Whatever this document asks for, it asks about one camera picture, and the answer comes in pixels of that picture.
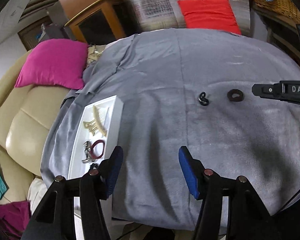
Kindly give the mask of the wooden shelf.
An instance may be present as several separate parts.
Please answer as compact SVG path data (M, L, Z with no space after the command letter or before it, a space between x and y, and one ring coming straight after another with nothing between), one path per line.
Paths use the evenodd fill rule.
M295 22L256 5L252 7L252 12L256 13L267 30L266 41L285 52L300 67L300 40Z

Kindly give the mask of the magenta pillow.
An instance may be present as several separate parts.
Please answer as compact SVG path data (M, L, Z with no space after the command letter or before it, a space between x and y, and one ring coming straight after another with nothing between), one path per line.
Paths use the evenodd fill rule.
M39 85L82 89L87 56L88 45L83 42L69 39L40 42L27 56L15 88Z

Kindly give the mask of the white jewelry tray box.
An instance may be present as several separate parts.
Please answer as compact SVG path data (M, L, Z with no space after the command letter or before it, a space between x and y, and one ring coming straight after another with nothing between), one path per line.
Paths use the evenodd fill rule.
M107 135L105 137L101 133L93 136L83 126L83 121L93 120L93 105L98 107L100 112L107 112L105 121ZM68 179L81 177L89 170L92 163L100 164L101 161L110 157L114 147L117 145L122 109L123 102L117 96L108 97L89 104L84 108L72 148ZM83 144L86 141L91 142L91 162L84 164L82 163L82 160L85 159Z

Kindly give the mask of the wicker basket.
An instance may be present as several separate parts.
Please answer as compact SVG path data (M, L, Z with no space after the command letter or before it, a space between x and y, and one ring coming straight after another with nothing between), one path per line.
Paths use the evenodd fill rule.
M267 9L276 14L290 18L295 23L300 24L300 10L292 0L254 0L255 4L263 9Z

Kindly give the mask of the cream hair claw clip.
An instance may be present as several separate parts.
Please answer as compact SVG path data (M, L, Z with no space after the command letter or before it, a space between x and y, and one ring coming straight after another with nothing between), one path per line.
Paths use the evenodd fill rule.
M93 120L83 121L84 128L87 129L93 136L95 136L97 133L101 133L102 136L105 137L107 135L107 129L105 126L107 112L100 112L100 109L93 105L92 113Z

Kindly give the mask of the grey bed blanket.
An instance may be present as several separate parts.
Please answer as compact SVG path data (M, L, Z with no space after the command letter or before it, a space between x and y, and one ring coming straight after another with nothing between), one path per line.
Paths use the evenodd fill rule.
M271 214L300 189L300 106L261 99L256 83L300 80L300 67L263 41L208 29L166 29L117 41L84 71L47 136L41 175L68 174L85 106L118 96L125 161L113 216L193 230L200 202L189 193L178 151L220 176L246 176Z

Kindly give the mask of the black beaded scrunchie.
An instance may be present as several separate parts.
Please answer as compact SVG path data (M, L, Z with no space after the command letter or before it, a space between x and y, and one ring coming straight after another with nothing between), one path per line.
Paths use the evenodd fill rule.
M94 170L98 168L98 163L92 163L89 167L90 170Z

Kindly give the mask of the red cushion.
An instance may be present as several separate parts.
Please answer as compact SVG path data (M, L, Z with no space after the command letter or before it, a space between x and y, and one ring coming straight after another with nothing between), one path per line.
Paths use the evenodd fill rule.
M241 34L229 0L179 0L189 29L213 29Z

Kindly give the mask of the wooden cabinet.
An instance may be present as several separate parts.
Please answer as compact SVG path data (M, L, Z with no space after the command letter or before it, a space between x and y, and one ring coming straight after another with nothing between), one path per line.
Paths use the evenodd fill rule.
M126 0L58 0L75 38L103 45L138 32Z

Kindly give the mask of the silver metal hair clip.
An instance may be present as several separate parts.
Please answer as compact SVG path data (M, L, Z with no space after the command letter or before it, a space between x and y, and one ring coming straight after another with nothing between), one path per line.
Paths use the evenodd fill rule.
M91 162L91 154L90 154L91 142L90 141L86 141L83 144L83 147L84 147L85 159L82 160L82 163L86 164L86 163Z

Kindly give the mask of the beige leather sofa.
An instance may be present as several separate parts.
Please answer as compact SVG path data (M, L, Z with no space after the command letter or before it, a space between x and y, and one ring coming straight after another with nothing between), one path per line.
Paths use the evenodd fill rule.
M26 200L32 181L41 175L46 137L64 98L76 90L39 85L15 88L31 51L0 79L0 175L8 186L0 205Z

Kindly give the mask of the magenta garment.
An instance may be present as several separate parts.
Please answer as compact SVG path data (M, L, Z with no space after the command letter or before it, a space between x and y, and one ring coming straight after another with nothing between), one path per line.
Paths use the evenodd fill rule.
M30 217L26 200L0 205L0 239L21 239Z

